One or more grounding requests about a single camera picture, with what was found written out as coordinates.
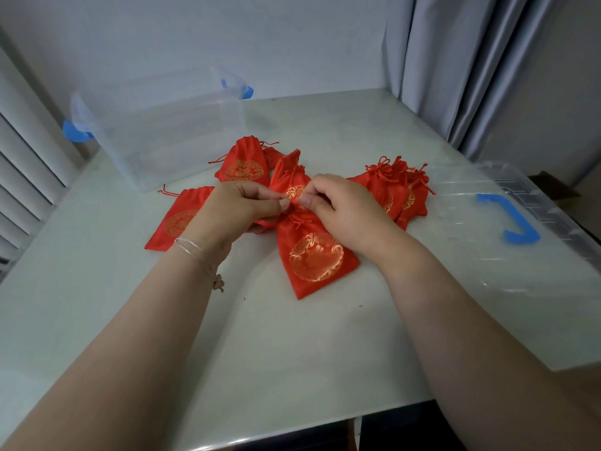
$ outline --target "red drawstring pouch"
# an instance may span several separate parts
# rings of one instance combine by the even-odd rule
[[[297,299],[359,266],[355,254],[335,241],[312,212],[294,210],[278,223],[276,232],[280,257]]]
[[[188,223],[204,205],[214,186],[203,186],[182,191],[179,195],[163,190],[159,192],[168,196],[177,196],[175,202],[165,214],[161,224],[154,232],[144,248],[146,250],[167,251],[177,237],[184,232]]]
[[[360,183],[370,191],[378,204],[394,220],[401,212],[409,196],[406,184],[407,163],[398,156],[390,159],[380,157],[377,165],[365,166],[365,172],[349,180]]]
[[[209,164],[223,162],[215,177],[219,181],[248,180],[269,185],[269,170],[263,148],[255,136],[245,136],[236,141],[229,152]]]
[[[411,168],[411,170],[407,171],[406,173],[409,197],[407,198],[407,202],[405,202],[401,213],[395,221],[397,226],[399,226],[403,231],[407,230],[407,225],[416,216],[428,215],[428,209],[425,206],[425,200],[427,199],[429,192],[433,195],[436,194],[427,185],[430,179],[424,171],[424,167],[426,166],[428,166],[427,163],[425,163],[419,169]]]
[[[271,172],[274,170],[275,165],[278,164],[280,158],[282,158],[284,155],[272,147],[272,145],[276,143],[266,143],[265,141],[260,141],[260,144],[263,148],[263,155],[265,155],[267,170]]]
[[[288,155],[281,156],[269,183],[270,189],[286,195],[290,200],[287,214],[298,208],[298,196],[302,195],[305,185],[311,181],[311,177],[305,174],[305,167],[299,165],[300,156],[301,151],[298,149]],[[265,231],[274,229],[277,224],[264,220],[257,220],[255,223],[265,228]]]

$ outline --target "table surface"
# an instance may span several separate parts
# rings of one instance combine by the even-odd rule
[[[246,101],[244,108],[249,133],[279,141],[284,153],[299,148],[309,175],[357,175],[381,155],[401,154],[410,166],[467,164],[386,91]],[[168,189],[215,184],[213,174]],[[0,441],[156,263],[161,254],[143,247],[171,203],[132,190],[100,152],[0,285]],[[413,221],[409,232],[448,254],[428,220]],[[189,357],[172,449],[208,450],[432,398],[385,281],[367,261],[302,301],[273,233],[244,235],[219,271],[227,287],[213,294]],[[598,346],[575,352],[554,340],[549,314],[486,308],[552,368],[601,360]]]

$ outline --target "hand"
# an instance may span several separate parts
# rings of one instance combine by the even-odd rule
[[[383,261],[391,239],[404,234],[363,185],[339,175],[316,175],[298,201],[338,242],[375,264]]]
[[[275,220],[290,200],[255,182],[222,182],[215,187],[182,234],[201,247],[215,268],[228,256],[231,244],[245,232],[263,229],[253,221]]]

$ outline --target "gold embroidered pattern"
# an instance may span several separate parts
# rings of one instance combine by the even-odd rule
[[[413,190],[411,185],[407,185],[407,188],[409,188],[409,197],[407,198],[407,202],[405,203],[405,205],[403,206],[403,210],[407,210],[408,208],[410,208],[413,203],[415,202],[415,195],[413,194]]]
[[[289,189],[286,190],[286,197],[292,201],[298,198],[298,196],[301,196],[303,191],[305,191],[305,186],[304,185],[294,185],[291,186]]]
[[[191,222],[192,218],[198,213],[198,209],[185,210],[184,212],[176,213],[165,223],[165,233],[171,237],[180,237],[184,229]]]
[[[236,160],[225,172],[226,180],[256,180],[263,175],[263,167],[256,161]]]
[[[386,213],[390,212],[390,209],[393,208],[393,194],[390,193],[389,189],[386,189],[386,202],[384,203],[382,208]]]
[[[322,281],[342,265],[344,249],[327,233],[310,233],[290,252],[290,269],[301,280]]]

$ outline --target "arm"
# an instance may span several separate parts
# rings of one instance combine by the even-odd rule
[[[155,448],[173,388],[231,243],[289,204],[255,183],[222,183],[186,228],[201,261],[172,246],[50,388],[3,450]]]
[[[339,242],[379,267],[440,409],[466,447],[601,447],[601,421],[573,401],[428,249],[397,228],[363,187],[317,176],[299,201]]]

